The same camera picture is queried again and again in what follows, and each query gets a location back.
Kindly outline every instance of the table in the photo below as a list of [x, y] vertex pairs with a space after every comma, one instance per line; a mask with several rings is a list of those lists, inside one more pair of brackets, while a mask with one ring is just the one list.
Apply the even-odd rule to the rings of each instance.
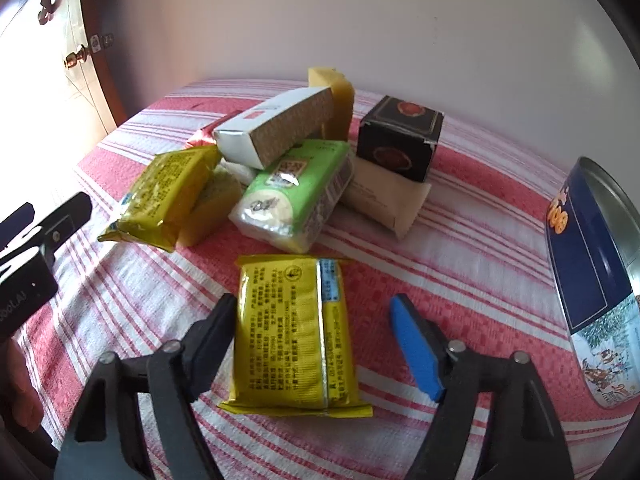
[[[60, 251], [59, 294], [19, 334], [57, 443], [97, 357], [149, 354], [184, 335], [224, 292], [238, 290], [234, 261], [270, 253], [230, 223], [192, 250], [168, 254], [135, 244], [96, 242], [117, 201], [155, 153], [179, 149], [194, 130], [236, 108], [290, 88], [281, 80], [206, 80], [150, 107], [108, 135], [56, 183], [54, 202], [78, 189], [94, 203], [92, 220]], [[357, 92], [358, 119], [381, 94]], [[351, 338], [362, 399], [373, 418], [232, 416], [227, 355], [212, 390], [194, 411], [227, 478], [401, 479], [433, 418], [435, 405], [416, 387], [388, 324], [388, 300], [405, 292], [449, 338], [476, 351], [532, 355], [570, 446], [576, 478], [606, 457], [637, 402], [600, 408], [582, 380], [546, 258], [542, 219], [564, 172], [492, 132], [447, 117], [414, 226], [398, 242], [385, 228], [338, 206], [314, 254], [352, 260], [344, 267]], [[481, 397], [459, 478], [469, 478], [486, 429]], [[168, 468], [142, 399], [150, 456], [159, 478]]]

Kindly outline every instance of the finger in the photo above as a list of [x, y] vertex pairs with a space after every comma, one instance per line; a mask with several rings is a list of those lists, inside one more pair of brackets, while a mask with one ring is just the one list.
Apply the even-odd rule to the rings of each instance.
[[31, 379], [29, 378], [27, 363], [18, 343], [13, 339], [9, 339], [8, 341], [6, 361], [12, 385], [19, 392], [28, 392], [31, 388]]
[[31, 421], [31, 413], [33, 413], [33, 403], [28, 396], [18, 395], [12, 406], [12, 413], [16, 424], [26, 428]]
[[30, 391], [31, 403], [33, 405], [33, 411], [31, 412], [31, 420], [26, 426], [27, 430], [33, 433], [38, 429], [42, 419], [44, 418], [44, 408], [42, 407], [42, 402], [38, 393], [33, 388]]

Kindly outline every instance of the white wall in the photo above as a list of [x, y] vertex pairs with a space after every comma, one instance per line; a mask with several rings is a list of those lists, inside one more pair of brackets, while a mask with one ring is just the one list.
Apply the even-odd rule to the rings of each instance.
[[640, 70], [596, 0], [124, 0], [148, 104], [203, 78], [341, 69], [513, 137], [580, 154], [640, 206]]

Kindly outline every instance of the qr code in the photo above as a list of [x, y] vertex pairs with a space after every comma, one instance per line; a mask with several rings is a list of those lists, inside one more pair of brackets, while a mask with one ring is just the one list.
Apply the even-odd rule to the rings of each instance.
[[305, 168], [306, 160], [293, 160], [291, 158], [281, 160], [265, 184], [271, 187], [299, 186], [298, 177], [305, 171]]

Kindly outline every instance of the blue tin can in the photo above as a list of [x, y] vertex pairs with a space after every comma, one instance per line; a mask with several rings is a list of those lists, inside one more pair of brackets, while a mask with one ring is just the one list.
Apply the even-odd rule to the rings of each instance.
[[596, 402], [640, 394], [640, 216], [581, 157], [549, 205], [546, 244], [574, 351]]

